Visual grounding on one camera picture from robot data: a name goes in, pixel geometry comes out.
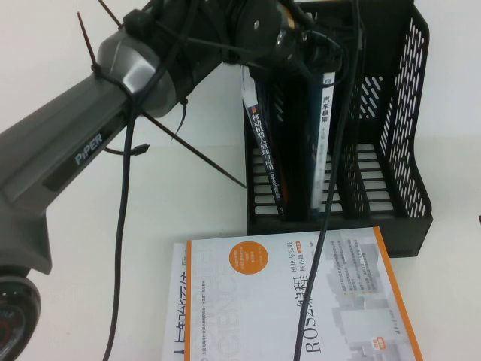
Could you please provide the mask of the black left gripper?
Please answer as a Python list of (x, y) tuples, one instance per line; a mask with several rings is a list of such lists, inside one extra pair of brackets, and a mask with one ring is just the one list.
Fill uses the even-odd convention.
[(228, 36), (233, 62), (266, 71), (293, 71), (303, 60), (302, 33), (313, 18), (294, 1), (231, 1)]

